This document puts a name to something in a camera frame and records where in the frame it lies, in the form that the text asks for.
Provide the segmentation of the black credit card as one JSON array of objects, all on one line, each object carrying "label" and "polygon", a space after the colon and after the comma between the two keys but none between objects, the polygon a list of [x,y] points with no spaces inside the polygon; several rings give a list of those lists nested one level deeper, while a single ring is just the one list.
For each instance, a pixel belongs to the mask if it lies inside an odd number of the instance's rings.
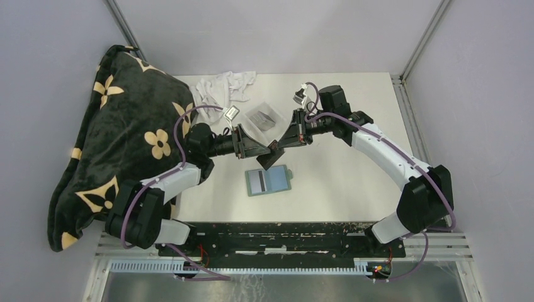
[{"label": "black credit card", "polygon": [[263,154],[258,157],[256,157],[256,161],[260,164],[260,166],[264,170],[268,170],[270,167],[272,167],[276,161],[283,156],[285,153],[284,148],[281,148],[278,146],[278,142],[276,140],[273,140],[269,145],[268,148],[270,152],[268,154]]}]

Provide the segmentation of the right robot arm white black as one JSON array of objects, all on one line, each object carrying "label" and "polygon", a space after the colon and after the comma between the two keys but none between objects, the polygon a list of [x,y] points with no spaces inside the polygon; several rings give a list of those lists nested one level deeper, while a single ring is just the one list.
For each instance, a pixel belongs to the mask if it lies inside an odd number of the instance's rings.
[{"label": "right robot arm white black", "polygon": [[315,135],[332,133],[377,164],[401,191],[395,211],[364,231],[368,255],[381,256],[396,239],[456,227],[452,177],[445,166],[433,167],[401,149],[365,112],[351,110],[339,85],[318,89],[306,82],[293,100],[300,107],[293,111],[278,149],[310,145]]}]

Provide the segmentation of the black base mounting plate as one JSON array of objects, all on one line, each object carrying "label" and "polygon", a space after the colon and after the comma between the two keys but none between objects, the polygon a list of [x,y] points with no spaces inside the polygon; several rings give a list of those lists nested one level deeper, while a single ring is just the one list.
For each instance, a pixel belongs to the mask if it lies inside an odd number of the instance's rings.
[{"label": "black base mounting plate", "polygon": [[366,236],[370,222],[193,222],[187,256],[205,256],[210,269],[350,268],[354,260],[406,257],[401,240],[380,245]]}]

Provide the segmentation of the silver VIP credit card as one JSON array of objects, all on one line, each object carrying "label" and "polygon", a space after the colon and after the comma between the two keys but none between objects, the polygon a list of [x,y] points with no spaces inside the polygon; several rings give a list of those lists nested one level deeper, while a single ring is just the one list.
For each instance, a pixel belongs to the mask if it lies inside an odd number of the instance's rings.
[{"label": "silver VIP credit card", "polygon": [[260,195],[266,192],[266,179],[264,170],[256,169],[246,171],[247,190],[250,196]]}]

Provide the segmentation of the stack of credit cards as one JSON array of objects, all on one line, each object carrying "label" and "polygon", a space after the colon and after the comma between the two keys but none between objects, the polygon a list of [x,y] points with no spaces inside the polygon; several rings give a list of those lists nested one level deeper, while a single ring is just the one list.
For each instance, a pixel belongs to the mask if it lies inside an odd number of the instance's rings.
[{"label": "stack of credit cards", "polygon": [[276,126],[276,122],[266,113],[257,111],[251,115],[250,120],[261,131],[268,131]]}]

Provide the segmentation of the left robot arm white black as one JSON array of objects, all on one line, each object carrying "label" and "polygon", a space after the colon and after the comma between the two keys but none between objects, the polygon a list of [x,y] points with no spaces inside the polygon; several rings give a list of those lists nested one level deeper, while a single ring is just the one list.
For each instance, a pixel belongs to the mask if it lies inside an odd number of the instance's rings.
[{"label": "left robot arm white black", "polygon": [[174,244],[180,254],[196,252],[198,239],[187,223],[168,218],[166,205],[183,191],[203,183],[214,168],[213,158],[234,154],[238,159],[271,154],[274,149],[251,138],[241,125],[225,135],[216,135],[199,123],[185,136],[186,153],[176,167],[142,181],[120,184],[115,205],[105,223],[105,232],[126,247],[142,249]]}]

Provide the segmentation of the green leather card holder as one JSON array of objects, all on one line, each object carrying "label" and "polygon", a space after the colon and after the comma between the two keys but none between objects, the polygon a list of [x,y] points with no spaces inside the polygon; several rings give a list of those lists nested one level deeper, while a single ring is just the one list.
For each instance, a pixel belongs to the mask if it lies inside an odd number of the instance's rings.
[{"label": "green leather card holder", "polygon": [[290,169],[288,169],[286,165],[272,166],[267,171],[264,170],[264,174],[265,174],[265,179],[266,179],[267,190],[265,193],[260,194],[260,195],[255,195],[255,196],[274,194],[274,193],[291,190],[292,188],[291,180],[293,179],[293,172]]}]

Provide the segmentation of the aluminium rail frame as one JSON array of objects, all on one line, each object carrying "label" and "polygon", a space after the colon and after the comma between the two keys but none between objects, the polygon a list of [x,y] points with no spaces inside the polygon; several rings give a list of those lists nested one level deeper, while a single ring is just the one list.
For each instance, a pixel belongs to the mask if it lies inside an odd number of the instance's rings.
[{"label": "aluminium rail frame", "polygon": [[[363,276],[372,282],[373,264],[385,261],[409,266],[409,275],[423,284],[423,300],[435,294],[444,301],[451,301],[452,294],[445,290],[447,284],[463,301],[482,301],[477,268],[463,233],[430,231],[398,239],[389,249],[363,255],[363,230],[365,222],[327,223],[327,233],[319,235],[321,241],[312,251],[281,248],[268,250],[244,250],[238,247],[233,254],[215,257],[215,264],[206,275],[234,276],[238,281],[255,277],[259,284],[272,277],[313,276]],[[83,295],[84,301],[106,301],[111,294],[113,277],[119,274],[156,274],[193,280],[196,270],[176,252],[160,254],[157,248],[123,250],[108,235],[102,235],[93,261],[93,267]]]}]

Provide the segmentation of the clear plastic card box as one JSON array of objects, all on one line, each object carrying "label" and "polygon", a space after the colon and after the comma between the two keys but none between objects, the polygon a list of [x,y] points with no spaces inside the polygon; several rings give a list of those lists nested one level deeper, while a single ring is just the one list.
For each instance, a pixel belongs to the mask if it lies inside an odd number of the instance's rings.
[{"label": "clear plastic card box", "polygon": [[279,139],[288,126],[287,119],[274,106],[265,101],[248,109],[246,116],[269,142]]}]

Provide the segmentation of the black floral blanket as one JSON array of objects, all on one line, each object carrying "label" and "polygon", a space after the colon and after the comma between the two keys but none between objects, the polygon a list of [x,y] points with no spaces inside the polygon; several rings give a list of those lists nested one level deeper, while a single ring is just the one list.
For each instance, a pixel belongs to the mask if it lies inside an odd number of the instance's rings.
[{"label": "black floral blanket", "polygon": [[187,84],[135,57],[133,47],[107,50],[50,200],[51,250],[67,249],[93,221],[106,220],[122,182],[154,177],[181,162],[194,105]]}]

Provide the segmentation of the white crumpled cloth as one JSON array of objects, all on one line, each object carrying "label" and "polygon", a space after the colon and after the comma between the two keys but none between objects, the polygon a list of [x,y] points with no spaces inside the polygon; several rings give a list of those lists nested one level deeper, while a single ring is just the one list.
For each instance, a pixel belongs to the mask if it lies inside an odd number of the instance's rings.
[{"label": "white crumpled cloth", "polygon": [[195,106],[229,108],[232,102],[248,102],[251,98],[246,94],[246,89],[255,83],[256,77],[256,71],[228,71],[203,77],[190,86]]}]

